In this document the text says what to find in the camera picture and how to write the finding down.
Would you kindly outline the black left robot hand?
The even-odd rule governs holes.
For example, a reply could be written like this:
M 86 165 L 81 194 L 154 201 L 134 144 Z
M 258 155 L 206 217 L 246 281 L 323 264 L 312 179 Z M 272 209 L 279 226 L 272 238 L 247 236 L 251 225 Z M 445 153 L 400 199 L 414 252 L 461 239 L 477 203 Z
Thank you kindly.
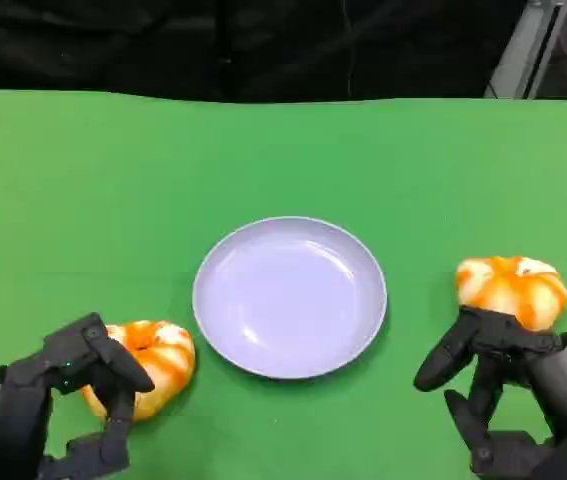
M 85 386 L 106 409 L 102 431 L 69 440 L 62 458 L 45 454 L 52 392 Z M 98 479 L 127 469 L 135 397 L 153 388 L 97 313 L 46 336 L 37 352 L 0 365 L 0 479 Z

